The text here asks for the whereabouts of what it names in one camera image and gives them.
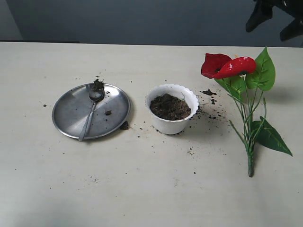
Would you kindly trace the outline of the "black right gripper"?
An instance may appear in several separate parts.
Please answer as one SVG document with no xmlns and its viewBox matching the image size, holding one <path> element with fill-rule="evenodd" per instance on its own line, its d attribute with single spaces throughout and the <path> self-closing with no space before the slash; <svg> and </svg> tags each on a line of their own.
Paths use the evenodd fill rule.
<svg viewBox="0 0 303 227">
<path fill-rule="evenodd" d="M 246 32 L 250 33 L 260 24 L 273 17 L 273 6 L 291 15 L 295 19 L 280 32 L 282 42 L 303 35 L 303 0 L 256 0 L 254 10 L 246 23 Z"/>
</svg>

